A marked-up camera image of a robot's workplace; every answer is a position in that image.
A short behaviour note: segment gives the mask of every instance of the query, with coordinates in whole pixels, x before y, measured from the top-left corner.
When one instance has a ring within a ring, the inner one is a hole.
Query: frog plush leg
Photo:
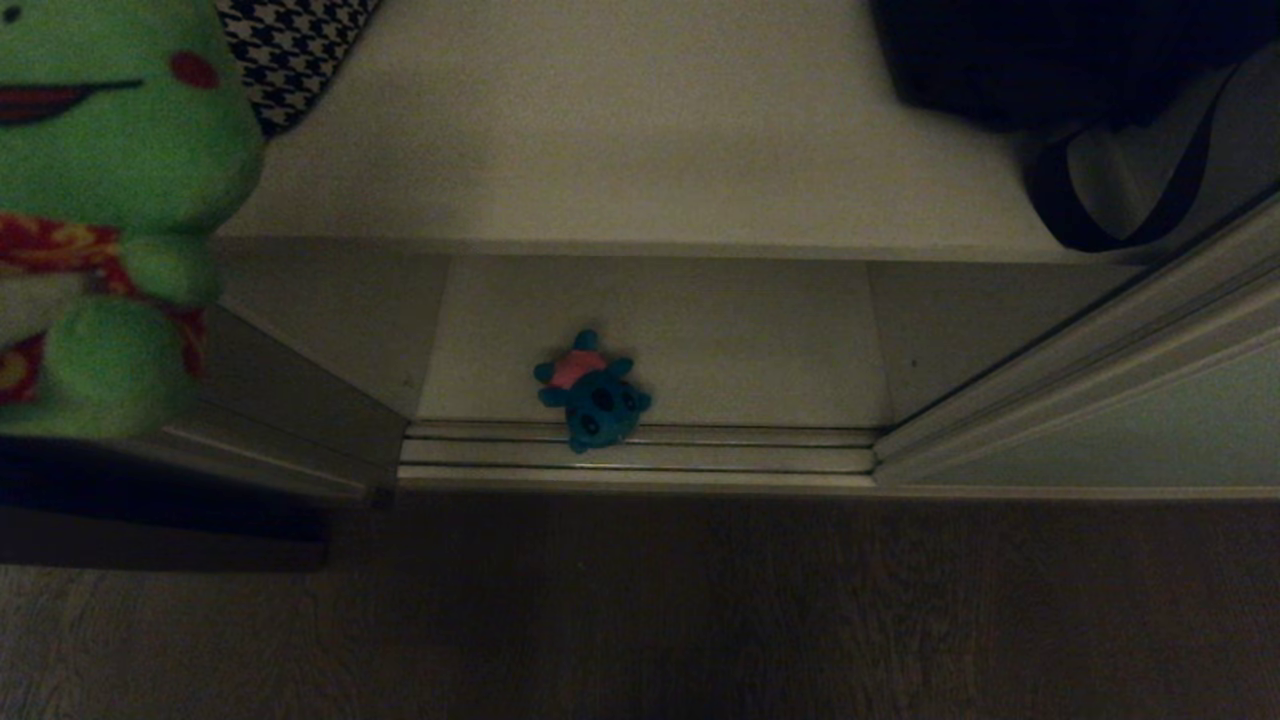
[[[0,407],[0,434],[100,438],[156,429],[195,400],[182,348],[160,310],[83,297],[45,338],[38,400]]]
[[[201,236],[125,233],[120,260],[147,297],[175,307],[218,299]],[[160,310],[134,300],[83,299],[46,336],[38,401],[0,407],[0,434],[113,437],[145,433],[195,398],[182,338]]]
[[[143,295],[178,307],[211,305],[221,291],[202,236],[128,232],[120,238],[120,261]]]

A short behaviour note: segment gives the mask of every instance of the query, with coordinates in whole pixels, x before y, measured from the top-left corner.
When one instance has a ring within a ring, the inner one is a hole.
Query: white closet floor
[[[420,418],[556,421],[532,369],[584,328],[650,424],[892,421],[863,263],[503,256],[453,259]]]

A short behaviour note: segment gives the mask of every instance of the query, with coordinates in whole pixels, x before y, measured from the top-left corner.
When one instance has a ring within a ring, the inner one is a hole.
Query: houndstooth pillow
[[[380,0],[218,0],[227,41],[268,137],[316,104]]]

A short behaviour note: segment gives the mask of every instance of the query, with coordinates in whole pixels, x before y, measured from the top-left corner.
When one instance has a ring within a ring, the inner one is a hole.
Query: plush toy
[[[0,434],[156,428],[262,160],[212,0],[12,0],[0,56]]]
[[[608,363],[594,331],[582,331],[573,350],[554,363],[543,363],[534,377],[547,384],[539,400],[563,407],[568,445],[573,452],[608,447],[626,439],[653,400],[622,380],[635,365],[628,357]]]

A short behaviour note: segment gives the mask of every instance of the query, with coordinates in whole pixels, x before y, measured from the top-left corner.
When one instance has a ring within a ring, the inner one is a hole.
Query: frog plush mouth
[[[54,119],[99,92],[133,90],[142,81],[96,85],[0,86],[0,127],[27,126]]]

